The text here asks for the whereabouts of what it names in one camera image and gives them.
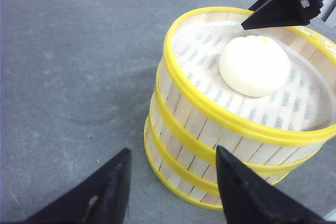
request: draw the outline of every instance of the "yellow plastic ring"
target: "yellow plastic ring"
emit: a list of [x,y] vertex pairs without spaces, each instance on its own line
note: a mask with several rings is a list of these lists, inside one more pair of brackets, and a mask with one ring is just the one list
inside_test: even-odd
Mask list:
[[[197,138],[195,138],[189,131],[187,131],[181,124],[177,121],[177,119],[173,116],[170,110],[167,108],[162,95],[159,89],[159,71],[160,66],[156,72],[156,85],[153,96],[155,97],[156,101],[156,108],[162,118],[166,127],[170,130],[170,132],[175,136],[175,138],[185,146],[189,151],[194,153],[199,158],[207,161],[208,163],[215,165],[216,164],[216,151],[212,149],[210,146],[206,145],[205,143],[201,142]],[[317,153],[317,151],[321,147],[317,148],[312,154],[309,156],[293,162],[289,164],[282,164],[282,165],[258,165],[249,162],[243,162],[249,168],[251,168],[254,172],[256,172],[259,176],[274,176],[283,174],[286,172],[290,172],[301,163],[306,161],[307,159],[311,158],[313,155]]]
[[149,133],[152,137],[153,144],[162,157],[164,162],[180,177],[184,178],[187,182],[192,184],[193,186],[206,191],[207,193],[219,195],[218,186],[210,181],[207,181],[194,173],[187,170],[183,165],[181,165],[178,161],[174,159],[174,157],[166,150],[162,142],[160,141],[156,130],[153,128],[151,117],[149,116],[148,122],[149,124]]
[[[196,10],[192,10],[180,16],[170,27],[166,34],[164,41],[164,62],[173,83],[178,88],[180,93],[186,97],[186,99],[198,110],[200,110],[208,118],[214,122],[229,129],[241,136],[258,140],[263,143],[280,145],[280,146],[306,146],[319,142],[326,141],[333,137],[336,133],[336,124],[328,126],[326,128],[315,131],[286,131],[281,129],[275,129],[265,125],[261,125],[256,122],[252,122],[248,119],[242,118],[228,110],[222,108],[217,103],[210,100],[205,94],[201,93],[185,76],[180,69],[172,46],[173,34],[176,27],[186,18],[193,15],[207,13],[207,12],[234,12],[241,14],[251,14],[252,12],[240,8],[232,7],[205,7]],[[317,40],[316,36],[306,35],[298,27],[287,27],[291,31],[300,35],[308,42],[312,43],[316,48],[323,52],[334,65],[336,65],[336,59],[334,55],[327,50],[323,43]],[[318,37],[324,36],[317,32],[313,32]]]
[[[154,161],[148,151],[148,147],[147,147],[147,142],[146,142],[146,129],[147,129],[147,124],[148,124],[148,118],[146,119],[145,122],[145,127],[144,127],[144,149],[145,149],[145,153],[146,153],[146,157],[148,160],[149,165],[151,166],[152,170],[154,171],[154,174],[158,177],[158,179],[161,181],[161,183],[163,185],[165,185],[165,187],[171,191],[173,194],[177,195],[180,199],[185,200],[186,202],[197,206],[197,207],[201,207],[204,209],[208,209],[208,210],[216,210],[216,211],[220,211],[223,210],[223,207],[218,205],[211,205],[211,204],[207,204],[204,202],[200,202],[196,199],[193,199],[192,197],[188,196],[187,194],[179,191],[176,187],[174,187],[171,183],[168,182],[168,180],[159,172],[159,170],[155,167],[154,165]],[[282,179],[284,179],[289,173],[284,174],[282,177],[280,177],[277,181],[273,182],[272,185],[280,182]]]

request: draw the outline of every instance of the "gray surface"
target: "gray surface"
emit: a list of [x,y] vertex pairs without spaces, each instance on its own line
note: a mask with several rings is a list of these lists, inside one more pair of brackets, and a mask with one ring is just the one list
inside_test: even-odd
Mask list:
[[[222,212],[191,206],[157,180],[143,124],[171,22],[198,7],[254,1],[1,0],[2,220],[32,215],[129,147],[126,223],[223,223]],[[327,143],[278,187],[328,214],[336,208],[335,151],[336,141]]]

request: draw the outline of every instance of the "wooden slat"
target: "wooden slat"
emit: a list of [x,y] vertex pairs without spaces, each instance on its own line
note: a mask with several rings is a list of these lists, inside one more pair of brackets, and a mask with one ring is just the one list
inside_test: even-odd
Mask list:
[[152,99],[152,108],[154,108],[152,110],[152,114],[151,114],[151,117],[149,118],[152,122],[155,123],[156,119],[158,118],[158,111],[156,109],[156,100],[155,99]]
[[210,182],[217,183],[217,171],[214,165],[209,165],[206,169],[203,178],[209,180]]
[[170,171],[168,176],[168,181],[175,187],[178,187],[179,183],[181,182],[182,178],[177,175],[173,170]]
[[173,85],[172,80],[169,78],[164,61],[161,61],[160,71],[159,71],[159,89],[164,101],[167,100],[167,96],[171,85]]
[[183,96],[181,96],[177,103],[174,117],[182,126],[185,126],[192,108],[192,105]]
[[225,129],[220,136],[217,145],[221,145],[225,147],[229,152],[232,152],[241,139],[242,136]]
[[180,150],[182,148],[182,144],[172,135],[170,137],[167,150],[168,152],[174,157],[177,158],[178,154],[180,153]]
[[169,94],[167,97],[166,105],[171,113],[174,113],[176,110],[177,103],[179,102],[181,93],[178,91],[175,85],[171,85]]
[[206,192],[197,187],[194,187],[189,194],[190,197],[198,201],[201,201],[205,195],[206,195]]
[[202,114],[198,109],[192,108],[184,128],[193,134],[194,137],[198,138],[206,120],[207,117],[204,114]]
[[150,147],[149,147],[149,149],[150,149],[150,153],[152,153],[151,156],[152,156],[152,159],[153,159],[153,161],[154,161],[154,163],[155,163],[155,159],[156,159],[156,157],[159,156],[159,154],[158,154],[158,152],[156,151],[156,148],[155,148],[154,144],[152,143],[152,138],[151,138],[151,134],[150,134],[149,129],[147,130],[147,138],[148,138],[148,140],[149,140],[149,144],[150,144]]
[[286,158],[288,158],[293,152],[295,152],[297,147],[281,147],[274,155],[266,162],[266,165],[280,165]]
[[187,148],[181,148],[181,151],[177,157],[177,161],[181,163],[186,169],[189,168],[191,161],[194,159],[194,153],[190,152]]
[[206,14],[205,22],[224,22],[227,21],[229,13],[226,12],[211,12]]
[[296,52],[300,52],[307,41],[301,36],[295,36],[293,41],[289,44],[289,47],[294,49]]
[[298,148],[292,155],[290,155],[284,162],[283,164],[289,164],[295,161],[298,161],[300,159],[305,158],[312,152],[314,152],[320,144],[314,144],[314,145],[309,145],[309,146],[304,146]]
[[266,32],[267,34],[281,40],[281,38],[284,36],[284,33],[285,33],[286,29],[283,28],[283,27],[272,27],[272,28],[265,28],[265,29],[261,29],[261,30]]
[[246,20],[248,16],[245,14],[241,14],[241,13],[230,13],[229,17],[228,17],[228,21],[236,21],[236,22],[243,22],[244,20]]
[[255,154],[253,154],[253,156],[248,161],[254,164],[264,164],[279,149],[280,146],[278,145],[262,144],[260,148],[255,152]]
[[295,33],[293,33],[289,29],[285,29],[285,31],[283,32],[283,36],[280,39],[280,41],[282,41],[283,43],[285,43],[288,46],[293,42],[295,37],[296,37]]
[[160,141],[163,143],[163,145],[167,147],[172,133],[169,131],[165,124],[162,125],[161,133],[158,133],[157,135],[160,136]]
[[162,163],[162,157],[159,154],[156,154],[154,164],[157,167],[157,169],[160,169],[161,163]]
[[305,153],[303,153],[303,155],[301,156],[300,159],[303,159],[303,158],[305,158],[305,157],[310,156],[310,155],[313,154],[318,148],[320,148],[324,143],[325,143],[325,142],[312,145],[311,148],[307,149],[307,151],[306,151]]
[[164,161],[162,161],[159,171],[165,178],[168,178],[171,169]]
[[334,69],[333,63],[319,50],[311,57],[310,62],[320,71],[323,76],[328,76]]
[[191,190],[193,189],[193,187],[194,186],[192,184],[190,184],[189,182],[187,182],[185,180],[182,180],[177,188],[180,191],[184,192],[185,194],[189,195]]
[[189,167],[189,170],[192,173],[198,175],[199,177],[202,177],[208,166],[209,166],[208,162],[205,162],[203,159],[195,156],[194,160],[192,161]]
[[150,153],[151,157],[153,157],[153,154],[154,154],[154,152],[156,152],[156,150],[155,150],[155,147],[153,145],[151,136],[149,134],[149,128],[148,127],[147,127],[147,130],[146,130],[146,142],[147,142],[149,153]]
[[156,121],[154,122],[154,128],[155,128],[156,133],[157,133],[158,136],[161,135],[162,127],[163,127],[163,120],[162,120],[161,116],[158,115],[158,116],[156,117]]
[[224,129],[222,126],[215,123],[211,119],[208,119],[204,124],[198,139],[212,148],[218,142],[218,139],[223,131]]
[[305,46],[301,49],[301,51],[299,51],[299,53],[307,60],[310,60],[310,58],[315,54],[316,51],[317,48],[313,44],[307,42]]
[[214,204],[216,203],[218,200],[220,199],[220,197],[218,195],[213,195],[213,194],[209,194],[207,193],[203,199],[201,200],[201,202],[204,203],[208,203],[208,204]]
[[257,142],[246,137],[240,140],[239,144],[232,151],[232,153],[241,161],[248,161],[252,155],[258,150],[261,142]]

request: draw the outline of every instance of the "bamboo steamer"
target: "bamboo steamer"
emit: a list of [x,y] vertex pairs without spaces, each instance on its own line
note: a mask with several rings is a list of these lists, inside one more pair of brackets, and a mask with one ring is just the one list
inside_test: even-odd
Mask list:
[[[219,106],[193,85],[176,61],[172,38],[195,22],[239,22],[251,11],[206,7],[179,17],[167,32],[163,59],[144,128],[149,164],[160,181],[187,202],[221,210],[215,147],[224,146],[270,184],[313,156],[336,134],[336,124],[312,131],[276,129]],[[305,57],[336,92],[336,46],[305,27],[260,29]]]

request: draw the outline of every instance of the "stacked bamboo steamer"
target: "stacked bamboo steamer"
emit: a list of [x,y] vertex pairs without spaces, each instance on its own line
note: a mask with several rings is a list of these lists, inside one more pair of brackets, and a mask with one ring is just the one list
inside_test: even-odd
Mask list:
[[[160,181],[189,203],[220,210],[215,147],[224,146],[275,184],[336,134],[336,46],[305,27],[244,31],[251,11],[206,7],[167,32],[144,129],[146,156]],[[220,79],[218,57],[232,38],[273,38],[289,55],[281,90],[249,98]]]

